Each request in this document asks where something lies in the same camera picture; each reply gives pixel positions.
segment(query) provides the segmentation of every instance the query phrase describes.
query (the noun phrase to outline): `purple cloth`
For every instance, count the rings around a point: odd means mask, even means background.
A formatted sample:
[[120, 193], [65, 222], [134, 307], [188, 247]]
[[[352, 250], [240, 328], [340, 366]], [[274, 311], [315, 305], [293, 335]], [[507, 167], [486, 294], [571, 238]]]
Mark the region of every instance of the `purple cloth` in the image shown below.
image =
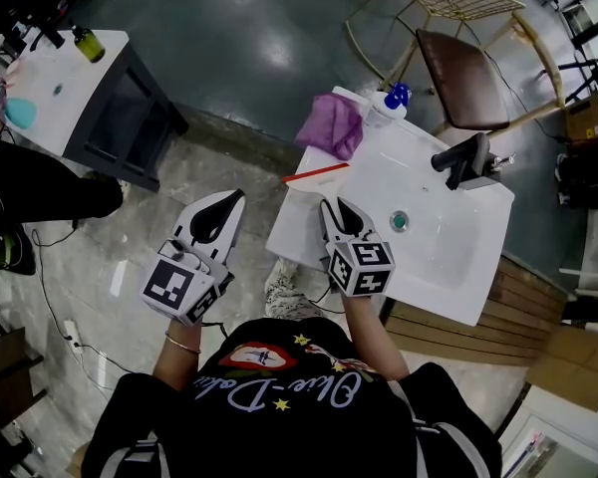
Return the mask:
[[356, 103], [337, 94], [323, 94], [313, 100], [312, 113], [297, 133], [295, 142], [319, 147], [347, 161], [362, 139], [362, 119]]

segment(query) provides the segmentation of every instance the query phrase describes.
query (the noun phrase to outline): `plastic bottle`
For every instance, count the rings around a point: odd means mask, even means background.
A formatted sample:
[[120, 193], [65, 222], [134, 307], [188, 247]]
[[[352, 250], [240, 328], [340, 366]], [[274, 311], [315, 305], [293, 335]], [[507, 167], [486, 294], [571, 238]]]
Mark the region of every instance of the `plastic bottle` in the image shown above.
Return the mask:
[[395, 84], [389, 93], [376, 91], [370, 98], [371, 107], [364, 121], [365, 126], [379, 129], [395, 120], [404, 119], [411, 96], [412, 91], [404, 84]]
[[102, 43], [98, 41], [98, 38], [92, 30], [73, 25], [71, 32], [76, 36], [75, 43], [78, 50], [80, 50], [91, 63], [95, 64], [104, 56], [106, 50], [104, 49], [104, 46], [102, 46]]

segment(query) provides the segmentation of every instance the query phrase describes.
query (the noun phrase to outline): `blue bottle cap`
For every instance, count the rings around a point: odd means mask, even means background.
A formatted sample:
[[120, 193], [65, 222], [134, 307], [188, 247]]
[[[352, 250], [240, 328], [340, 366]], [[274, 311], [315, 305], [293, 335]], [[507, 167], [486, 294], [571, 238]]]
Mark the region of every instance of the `blue bottle cap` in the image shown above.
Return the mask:
[[410, 101], [412, 92], [405, 84], [395, 84], [395, 87], [384, 99], [386, 107], [390, 110], [396, 110], [400, 105], [406, 107]]

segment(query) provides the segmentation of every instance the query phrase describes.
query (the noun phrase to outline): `gold chair frame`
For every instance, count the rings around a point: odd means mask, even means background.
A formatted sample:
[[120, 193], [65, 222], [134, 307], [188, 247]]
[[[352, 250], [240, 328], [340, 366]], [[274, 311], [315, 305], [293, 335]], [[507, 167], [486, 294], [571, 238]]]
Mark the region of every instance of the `gold chair frame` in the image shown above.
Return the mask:
[[[384, 90], [387, 86], [391, 86], [392, 80], [399, 81], [403, 78], [410, 61], [414, 53], [416, 52], [417, 48], [419, 47], [419, 43], [416, 39], [416, 30], [411, 27], [402, 17], [401, 15], [406, 12], [413, 4], [419, 3], [427, 13], [426, 21], [423, 26], [424, 29], [427, 29], [430, 25], [430, 21], [434, 17], [442, 17], [448, 18], [459, 21], [458, 28], [454, 34], [454, 37], [458, 37], [463, 25], [467, 21], [477, 20], [481, 18], [486, 18], [490, 16], [494, 16], [497, 14], [502, 13], [511, 13], [511, 18], [507, 21], [498, 31], [496, 31], [491, 39], [484, 45], [480, 47], [480, 49], [485, 52], [487, 48], [492, 46], [496, 41], [502, 38], [507, 32], [513, 32], [516, 35], [522, 36], [531, 42], [536, 54], [540, 58], [545, 71], [547, 72], [549, 79], [553, 85], [554, 92], [556, 93], [556, 98], [549, 103], [546, 103], [542, 107], [528, 112], [526, 115], [515, 119], [509, 124], [509, 127], [505, 129], [500, 129], [496, 131], [490, 132], [489, 136], [496, 136], [501, 134], [513, 127], [521, 125], [528, 120], [536, 119], [542, 115], [545, 115], [557, 108], [564, 108], [564, 95], [562, 91], [562, 80], [560, 78], [560, 73], [556, 67], [555, 62], [551, 58], [549, 51], [547, 50], [544, 43], [538, 37], [538, 34], [531, 28], [531, 26], [520, 16], [517, 12], [520, 9], [524, 9], [525, 4], [519, 2], [518, 0], [412, 0], [408, 5], [406, 5], [397, 15], [395, 19], [399, 21], [402, 25], [404, 25], [410, 33], [415, 36], [414, 41], [412, 44], [406, 49], [404, 54], [397, 60], [394, 66], [388, 71], [387, 74], [384, 73], [375, 66], [372, 61], [366, 56], [366, 54], [362, 51], [357, 39], [354, 36], [352, 31], [352, 27], [350, 25], [351, 20], [364, 8], [370, 4], [373, 0], [366, 0], [345, 22], [346, 29], [348, 31], [348, 35], [350, 40], [352, 41], [353, 46], [361, 56], [362, 60], [366, 63], [366, 65], [379, 77], [382, 79], [380, 84], [380, 90]], [[443, 132], [445, 129], [449, 127], [447, 122], [438, 128], [433, 134], [438, 135]]]

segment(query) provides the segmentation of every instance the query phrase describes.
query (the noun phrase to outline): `black t-shirt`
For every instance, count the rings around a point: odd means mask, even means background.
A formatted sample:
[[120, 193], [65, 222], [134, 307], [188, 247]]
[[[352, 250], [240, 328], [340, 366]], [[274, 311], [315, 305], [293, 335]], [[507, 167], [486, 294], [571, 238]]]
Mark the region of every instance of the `black t-shirt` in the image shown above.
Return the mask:
[[[490, 476], [500, 475], [500, 445], [440, 366], [426, 364], [400, 385], [417, 419], [458, 427]], [[327, 319], [243, 324], [184, 392], [150, 375], [124, 376], [100, 419], [83, 476], [99, 478], [116, 450], [151, 431], [172, 477], [223, 470], [313, 475], [323, 469], [416, 476], [408, 407], [357, 360], [343, 330]], [[475, 476], [446, 434], [418, 434], [431, 477]]]

